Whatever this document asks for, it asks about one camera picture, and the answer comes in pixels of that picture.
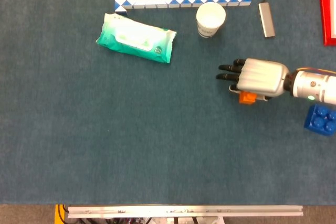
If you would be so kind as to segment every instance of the white paper cup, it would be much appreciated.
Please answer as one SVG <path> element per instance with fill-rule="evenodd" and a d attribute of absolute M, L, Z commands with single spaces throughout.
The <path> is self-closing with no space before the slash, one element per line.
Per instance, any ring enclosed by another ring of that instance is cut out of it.
<path fill-rule="evenodd" d="M 214 2 L 207 2 L 201 5 L 196 13 L 198 33 L 204 38 L 215 35 L 220 26 L 224 23 L 226 13 L 224 8 Z"/>

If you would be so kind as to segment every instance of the wet wipes package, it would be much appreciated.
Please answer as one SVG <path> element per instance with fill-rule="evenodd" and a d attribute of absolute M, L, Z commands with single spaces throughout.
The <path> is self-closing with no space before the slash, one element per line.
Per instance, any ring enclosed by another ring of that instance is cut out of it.
<path fill-rule="evenodd" d="M 105 14 L 97 44 L 148 60 L 169 63 L 175 31 L 135 22 L 118 14 Z"/>

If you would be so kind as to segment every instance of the blue toy block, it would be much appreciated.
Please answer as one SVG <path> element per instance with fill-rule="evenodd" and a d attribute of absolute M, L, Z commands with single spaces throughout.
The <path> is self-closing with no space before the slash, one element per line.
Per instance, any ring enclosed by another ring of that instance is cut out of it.
<path fill-rule="evenodd" d="M 336 111 L 326 106 L 313 105 L 309 108 L 304 124 L 306 129 L 331 136 L 336 131 Z"/>

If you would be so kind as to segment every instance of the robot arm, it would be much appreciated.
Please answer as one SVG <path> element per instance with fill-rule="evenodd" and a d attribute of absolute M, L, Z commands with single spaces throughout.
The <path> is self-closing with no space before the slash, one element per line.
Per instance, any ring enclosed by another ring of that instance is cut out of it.
<path fill-rule="evenodd" d="M 221 65 L 217 79 L 230 80 L 230 91 L 249 91 L 268 100 L 289 91 L 294 97 L 308 98 L 336 104 L 336 77 L 317 73 L 295 71 L 278 62 L 257 59 L 237 59 L 233 65 Z"/>

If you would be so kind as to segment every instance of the red box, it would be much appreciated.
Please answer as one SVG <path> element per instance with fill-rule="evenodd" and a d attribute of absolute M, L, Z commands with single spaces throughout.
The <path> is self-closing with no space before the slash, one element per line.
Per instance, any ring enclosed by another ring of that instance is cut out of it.
<path fill-rule="evenodd" d="M 320 0 L 320 4 L 321 4 L 324 45 L 325 46 L 336 45 L 336 39 L 331 38 L 330 0 Z"/>

